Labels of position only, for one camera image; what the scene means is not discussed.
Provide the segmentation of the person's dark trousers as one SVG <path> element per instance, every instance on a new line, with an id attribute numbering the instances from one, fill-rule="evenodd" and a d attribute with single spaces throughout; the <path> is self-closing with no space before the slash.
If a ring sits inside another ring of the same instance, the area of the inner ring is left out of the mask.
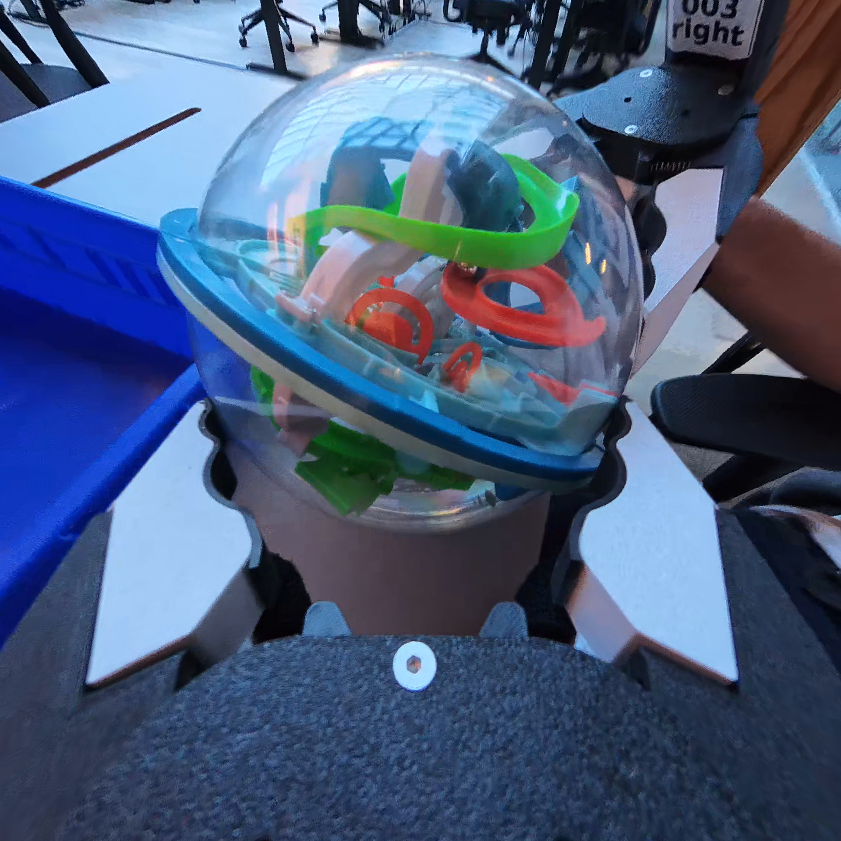
<path id="1" fill-rule="evenodd" d="M 727 507 L 839 671 L 839 471 L 800 468 Z"/>

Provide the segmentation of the black padded chair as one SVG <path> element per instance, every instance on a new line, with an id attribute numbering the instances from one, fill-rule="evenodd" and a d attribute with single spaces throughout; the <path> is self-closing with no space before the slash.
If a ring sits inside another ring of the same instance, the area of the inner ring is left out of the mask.
<path id="1" fill-rule="evenodd" d="M 839 394 L 809 379 L 737 370 L 764 350 L 749 332 L 699 374 L 650 396 L 652 423 L 671 442 L 727 453 L 702 480 L 719 503 L 803 468 L 839 476 Z"/>

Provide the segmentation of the wooden post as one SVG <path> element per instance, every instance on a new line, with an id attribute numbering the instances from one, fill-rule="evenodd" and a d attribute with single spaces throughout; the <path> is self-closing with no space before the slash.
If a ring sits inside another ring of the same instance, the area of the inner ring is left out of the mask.
<path id="1" fill-rule="evenodd" d="M 840 2 L 791 1 L 757 95 L 764 194 L 840 99 Z"/>

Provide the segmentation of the large blue plastic bin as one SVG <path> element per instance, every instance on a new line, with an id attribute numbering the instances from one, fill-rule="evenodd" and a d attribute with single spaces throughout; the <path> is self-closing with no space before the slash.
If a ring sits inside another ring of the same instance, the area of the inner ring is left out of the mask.
<path id="1" fill-rule="evenodd" d="M 1 644 L 205 396 L 159 226 L 1 179 Z"/>

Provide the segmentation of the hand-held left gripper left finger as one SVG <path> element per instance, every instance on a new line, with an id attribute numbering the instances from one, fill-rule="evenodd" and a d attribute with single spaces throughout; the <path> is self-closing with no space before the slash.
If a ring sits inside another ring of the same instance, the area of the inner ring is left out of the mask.
<path id="1" fill-rule="evenodd" d="M 211 410 L 195 403 L 110 507 L 87 687 L 180 653 L 212 666 L 242 649 L 265 609 L 258 525 L 212 478 L 223 452 Z"/>

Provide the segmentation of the clear plastic maze ball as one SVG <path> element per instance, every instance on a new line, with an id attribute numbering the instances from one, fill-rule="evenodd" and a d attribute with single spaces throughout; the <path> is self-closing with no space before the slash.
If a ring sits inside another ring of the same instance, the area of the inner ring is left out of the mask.
<path id="1" fill-rule="evenodd" d="M 509 73 L 415 53 L 272 102 L 156 259 L 231 439 L 384 522 L 585 487 L 633 367 L 643 256 L 615 176 Z"/>

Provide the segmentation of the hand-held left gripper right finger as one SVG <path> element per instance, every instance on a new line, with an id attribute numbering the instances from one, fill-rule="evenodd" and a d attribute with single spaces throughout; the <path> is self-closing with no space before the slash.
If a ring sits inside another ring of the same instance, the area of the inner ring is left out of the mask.
<path id="1" fill-rule="evenodd" d="M 611 417 L 589 490 L 552 575 L 575 646 L 615 665 L 645 650 L 737 684 L 717 507 L 631 401 Z"/>

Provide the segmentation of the black folding chair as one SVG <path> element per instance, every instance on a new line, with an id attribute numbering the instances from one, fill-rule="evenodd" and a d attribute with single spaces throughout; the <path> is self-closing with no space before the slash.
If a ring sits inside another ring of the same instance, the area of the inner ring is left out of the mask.
<path id="1" fill-rule="evenodd" d="M 1 122 L 43 109 L 109 80 L 62 17 L 65 2 L 22 2 L 25 19 L 45 25 L 71 66 L 46 64 L 1 6 Z"/>

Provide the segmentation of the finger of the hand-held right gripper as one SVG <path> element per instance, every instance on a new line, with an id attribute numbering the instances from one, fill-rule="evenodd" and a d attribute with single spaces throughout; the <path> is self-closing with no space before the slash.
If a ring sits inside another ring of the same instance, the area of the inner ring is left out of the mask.
<path id="1" fill-rule="evenodd" d="M 717 254 L 723 174 L 721 167 L 688 169 L 654 190 L 665 235 L 652 257 L 655 283 L 643 306 L 633 373 L 660 347 Z"/>

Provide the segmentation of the person's right forearm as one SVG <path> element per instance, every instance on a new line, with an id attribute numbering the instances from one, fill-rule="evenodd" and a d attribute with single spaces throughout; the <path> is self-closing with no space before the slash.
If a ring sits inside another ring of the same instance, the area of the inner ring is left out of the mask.
<path id="1" fill-rule="evenodd" d="M 840 391 L 840 246 L 752 196 L 701 284 L 794 370 Z"/>

